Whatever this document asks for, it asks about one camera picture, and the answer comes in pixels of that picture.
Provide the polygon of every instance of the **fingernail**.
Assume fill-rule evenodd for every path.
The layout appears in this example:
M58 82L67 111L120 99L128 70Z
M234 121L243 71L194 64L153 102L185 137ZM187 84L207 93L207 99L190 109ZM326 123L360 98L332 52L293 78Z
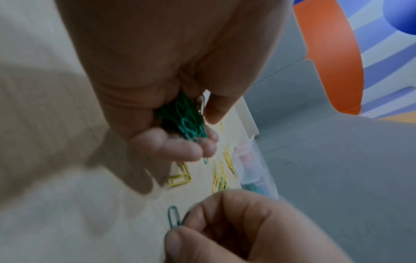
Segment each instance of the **fingernail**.
M181 236L178 232L175 230L169 231L165 237L165 250L173 262L178 262L181 246Z

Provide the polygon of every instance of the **teal paper clip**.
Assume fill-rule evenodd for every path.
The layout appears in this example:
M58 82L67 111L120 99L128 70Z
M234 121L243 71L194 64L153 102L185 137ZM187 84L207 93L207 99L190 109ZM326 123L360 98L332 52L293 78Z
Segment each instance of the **teal paper clip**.
M173 225L172 223L172 217L170 216L171 213L173 213L173 216L176 221L176 225ZM179 217L179 212L176 206L172 205L171 207L168 208L168 219L169 219L170 229L173 229L181 225L181 218Z

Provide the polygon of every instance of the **beige table surface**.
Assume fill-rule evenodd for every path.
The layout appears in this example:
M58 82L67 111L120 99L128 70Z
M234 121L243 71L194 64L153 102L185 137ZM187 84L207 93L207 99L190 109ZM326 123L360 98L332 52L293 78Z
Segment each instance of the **beige table surface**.
M162 262L167 210L211 194L212 160L248 140L235 109L214 158L166 189L171 163L126 149L83 75L0 67L0 262ZM224 162L230 188L239 188Z

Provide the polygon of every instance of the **white stripe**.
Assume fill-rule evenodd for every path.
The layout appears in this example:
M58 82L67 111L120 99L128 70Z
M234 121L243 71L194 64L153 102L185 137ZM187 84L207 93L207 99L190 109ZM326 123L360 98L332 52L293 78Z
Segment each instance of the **white stripe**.
M383 2L384 0L373 0L364 6L360 11L356 12L348 21L352 30L356 30L368 23L383 16Z
M416 43L416 36L397 31L361 54L363 67L371 66Z
M409 94L400 97L396 100L393 100L389 103L386 103L378 108L370 110L366 113L361 114L361 116L369 117L369 118L377 118L383 114L387 114L394 110L398 110L400 108L406 107L416 102L416 91L410 92Z
M408 86L416 87L416 58L413 58L387 78L365 89L361 105Z

